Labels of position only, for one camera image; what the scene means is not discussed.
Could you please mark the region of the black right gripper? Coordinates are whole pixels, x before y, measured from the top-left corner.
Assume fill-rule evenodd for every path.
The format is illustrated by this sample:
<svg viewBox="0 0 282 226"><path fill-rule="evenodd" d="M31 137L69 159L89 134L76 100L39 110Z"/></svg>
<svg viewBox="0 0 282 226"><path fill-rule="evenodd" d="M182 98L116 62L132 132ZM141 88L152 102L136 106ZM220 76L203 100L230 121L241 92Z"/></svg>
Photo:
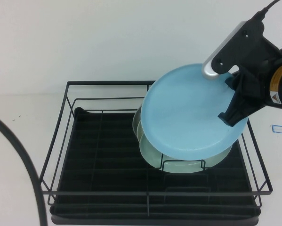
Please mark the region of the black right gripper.
<svg viewBox="0 0 282 226"><path fill-rule="evenodd" d="M275 106L271 100L269 86L275 72L273 63L263 63L258 68L242 67L226 79L226 85L234 91L233 98L225 112L218 118L233 127L261 107Z"/></svg>

